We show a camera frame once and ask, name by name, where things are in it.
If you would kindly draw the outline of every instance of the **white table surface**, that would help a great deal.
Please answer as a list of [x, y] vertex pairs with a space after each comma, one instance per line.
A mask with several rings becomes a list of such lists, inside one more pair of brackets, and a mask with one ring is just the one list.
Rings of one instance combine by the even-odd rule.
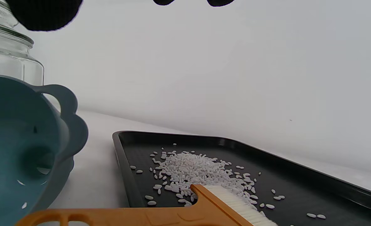
[[[89, 111], [79, 111], [78, 115], [88, 125], [88, 142], [83, 150], [75, 155], [74, 169], [63, 190], [50, 208], [117, 208], [128, 206], [111, 138], [114, 132], [137, 130], [189, 134]], [[371, 190], [371, 172], [316, 162], [284, 153], [276, 154]]]

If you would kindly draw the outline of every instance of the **tray rim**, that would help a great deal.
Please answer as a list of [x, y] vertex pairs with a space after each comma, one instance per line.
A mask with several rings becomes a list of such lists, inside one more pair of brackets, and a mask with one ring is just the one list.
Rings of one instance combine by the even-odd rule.
[[[293, 162], [289, 159], [285, 159], [281, 156], [277, 156], [273, 153], [269, 153], [265, 150], [256, 148], [254, 146], [242, 143], [242, 142], [234, 140], [234, 139], [230, 139], [230, 138], [226, 138], [226, 137], [218, 137], [218, 136], [202, 136], [202, 135], [181, 134], [181, 133], [160, 133], [160, 132], [145, 132], [145, 131], [137, 131], [137, 130], [122, 130], [122, 131], [114, 132], [112, 134], [112, 138], [113, 138], [114, 147], [115, 147], [115, 150], [116, 150], [116, 157], [117, 157], [117, 161], [118, 161], [118, 167], [120, 168], [121, 174], [123, 176], [124, 187], [125, 187], [125, 190], [126, 190], [127, 199], [128, 199], [128, 203], [129, 203], [130, 207], [145, 207], [145, 204], [144, 204], [143, 199], [138, 195], [139, 194], [138, 186], [135, 182], [134, 176], [132, 175], [127, 156], [125, 155], [124, 148], [121, 144], [120, 135], [123, 134], [123, 133], [149, 133], [149, 134], [156, 134], [156, 135], [171, 135], [171, 136], [175, 135], [175, 136], [202, 137], [202, 138], [211, 138], [211, 139], [224, 139], [225, 141], [228, 141], [228, 142], [234, 142], [234, 143], [238, 143], [240, 145], [244, 145], [248, 148], [256, 149], [257, 151], [260, 151], [260, 152], [265, 153], [267, 155], [270, 155], [272, 157], [278, 158], [282, 161], [286, 161], [289, 164], [290, 163], [294, 164], [298, 167], [302, 167], [306, 170], [310, 170], [310, 171], [312, 171], [314, 173], [317, 173], [321, 176], [325, 176], [329, 179], [333, 179], [333, 180], [337, 181], [338, 183], [344, 184], [345, 186], [350, 186], [351, 189], [354, 189], [356, 192], [361, 193], [365, 196], [371, 196], [371, 190], [365, 189], [361, 186], [352, 184], [350, 182], [344, 181], [344, 180], [339, 179], [337, 177], [328, 175], [328, 174], [320, 172], [316, 169], [312, 169], [312, 168], [304, 166], [300, 163]], [[361, 206], [366, 207], [367, 209], [371, 210], [371, 207], [368, 207], [367, 205], [363, 205], [362, 203], [358, 202], [357, 200], [352, 200], [348, 197], [341, 196], [338, 193], [333, 193], [333, 194], [337, 195], [337, 196], [340, 196], [343, 199], [349, 200], [349, 201], [351, 201], [355, 204], [361, 205]]]

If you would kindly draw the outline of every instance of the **black glove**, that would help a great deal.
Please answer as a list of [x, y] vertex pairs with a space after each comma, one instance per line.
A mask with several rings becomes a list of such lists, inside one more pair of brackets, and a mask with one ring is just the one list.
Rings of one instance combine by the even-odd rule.
[[[174, 0], [153, 0], [168, 5]], [[207, 0], [211, 6], [224, 6], [234, 0]], [[6, 0], [12, 14], [28, 30], [58, 30], [78, 13], [82, 0]]]

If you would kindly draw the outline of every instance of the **orange brush handle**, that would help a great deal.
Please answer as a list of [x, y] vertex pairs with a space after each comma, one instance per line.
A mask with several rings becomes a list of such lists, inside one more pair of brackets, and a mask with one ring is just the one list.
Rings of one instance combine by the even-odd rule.
[[204, 186], [191, 185], [198, 202], [190, 207], [118, 208], [118, 209], [47, 209], [21, 219], [16, 226], [36, 226], [43, 222], [83, 221], [89, 226], [251, 226]]

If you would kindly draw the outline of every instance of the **black object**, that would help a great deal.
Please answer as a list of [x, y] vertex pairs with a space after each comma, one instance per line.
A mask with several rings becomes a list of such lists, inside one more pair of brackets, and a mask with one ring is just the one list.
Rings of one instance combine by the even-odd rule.
[[77, 15], [82, 0], [6, 0], [14, 17], [28, 30], [57, 30]]
[[[154, 179], [149, 171], [150, 167], [158, 166], [149, 155], [156, 151], [159, 153], [156, 160], [161, 160], [162, 151], [194, 150], [194, 154], [207, 154], [231, 162], [232, 165], [226, 168], [233, 172], [251, 173], [251, 179], [257, 179], [255, 189], [259, 199], [256, 207], [280, 226], [371, 226], [371, 191], [235, 140], [123, 131], [115, 132], [113, 141], [130, 207], [146, 207], [145, 195], [154, 196], [157, 207], [182, 206], [173, 192], [162, 190], [159, 196], [152, 189], [154, 184], [162, 184], [162, 180]], [[136, 174], [130, 165], [144, 173]], [[236, 169], [236, 165], [245, 169]], [[271, 189], [276, 190], [277, 196], [286, 198], [274, 200]], [[260, 208], [260, 203], [273, 204], [275, 209]], [[323, 214], [326, 220], [310, 218], [307, 213]]]

